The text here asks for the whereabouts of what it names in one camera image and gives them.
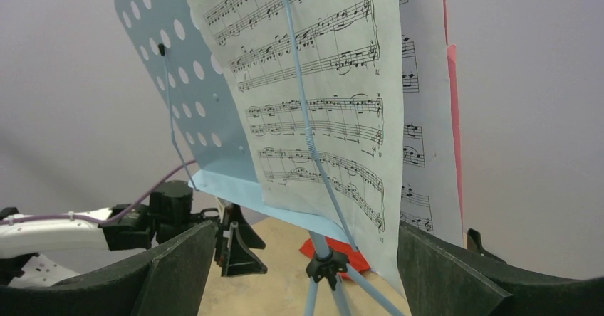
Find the red folder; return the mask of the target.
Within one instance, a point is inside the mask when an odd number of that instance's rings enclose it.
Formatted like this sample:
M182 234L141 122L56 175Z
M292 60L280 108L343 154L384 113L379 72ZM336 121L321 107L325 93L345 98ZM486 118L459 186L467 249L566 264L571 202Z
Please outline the red folder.
M348 263L359 273L364 273L371 269L369 262L366 261L362 253L354 251L351 245L333 238L327 238L326 241L331 251L328 261L342 263L344 258L346 258ZM310 238L303 243L299 251L311 260L316 259L316 249Z

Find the light blue music stand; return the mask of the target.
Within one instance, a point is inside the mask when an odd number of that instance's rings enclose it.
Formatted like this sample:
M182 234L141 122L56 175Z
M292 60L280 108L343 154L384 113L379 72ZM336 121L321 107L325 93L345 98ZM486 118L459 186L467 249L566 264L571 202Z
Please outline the light blue music stand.
M199 164L198 189L340 241L330 219L266 204L236 103L187 0L114 0L169 115Z

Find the black round-base clamp stand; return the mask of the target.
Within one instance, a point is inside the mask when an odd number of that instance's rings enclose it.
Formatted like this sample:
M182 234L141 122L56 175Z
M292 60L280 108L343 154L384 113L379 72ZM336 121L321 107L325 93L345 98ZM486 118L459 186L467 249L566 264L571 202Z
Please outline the black round-base clamp stand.
M478 253L481 256L506 263L505 260L485 249L482 243L481 233L473 228L469 228L467 231L467 250L473 253Z

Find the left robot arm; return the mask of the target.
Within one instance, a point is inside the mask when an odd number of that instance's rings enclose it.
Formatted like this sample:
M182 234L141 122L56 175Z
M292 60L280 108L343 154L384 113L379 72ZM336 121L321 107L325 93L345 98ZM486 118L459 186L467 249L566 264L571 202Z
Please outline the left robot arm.
M146 204L68 212L54 216L26 215L14 207L1 209L1 285L48 287L76 272L49 260L44 252L77 248L109 251L148 250L204 223L217 226L214 262L223 277L265 274L254 253L265 242L244 218L240 206L192 212L194 190L185 181L166 181L145 196Z

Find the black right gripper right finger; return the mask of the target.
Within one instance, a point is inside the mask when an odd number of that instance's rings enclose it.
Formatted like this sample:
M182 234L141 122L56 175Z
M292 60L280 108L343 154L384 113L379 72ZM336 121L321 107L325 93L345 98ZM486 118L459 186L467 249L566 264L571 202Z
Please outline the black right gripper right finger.
M401 222L397 266L412 315L602 315L603 279L520 269Z

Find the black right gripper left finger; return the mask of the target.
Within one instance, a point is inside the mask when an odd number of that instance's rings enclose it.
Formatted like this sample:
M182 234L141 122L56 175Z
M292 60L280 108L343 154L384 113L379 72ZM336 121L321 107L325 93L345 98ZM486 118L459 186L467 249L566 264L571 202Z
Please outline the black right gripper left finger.
M217 237L211 221L45 288L1 288L2 315L197 315Z

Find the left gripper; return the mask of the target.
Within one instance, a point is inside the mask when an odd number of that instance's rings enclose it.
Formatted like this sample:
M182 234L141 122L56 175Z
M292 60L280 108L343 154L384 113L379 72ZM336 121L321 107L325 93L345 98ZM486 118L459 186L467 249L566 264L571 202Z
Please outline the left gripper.
M214 262L222 265L221 276L266 274L267 266L252 251L265 249L266 243L245 219L241 207L237 204L226 206L219 226Z

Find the white sheet music page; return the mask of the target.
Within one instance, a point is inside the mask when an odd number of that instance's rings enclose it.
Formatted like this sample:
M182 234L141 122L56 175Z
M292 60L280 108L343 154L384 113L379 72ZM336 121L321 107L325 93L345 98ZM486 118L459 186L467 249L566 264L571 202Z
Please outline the white sheet music page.
M402 292L398 0L187 0L266 204L330 219Z

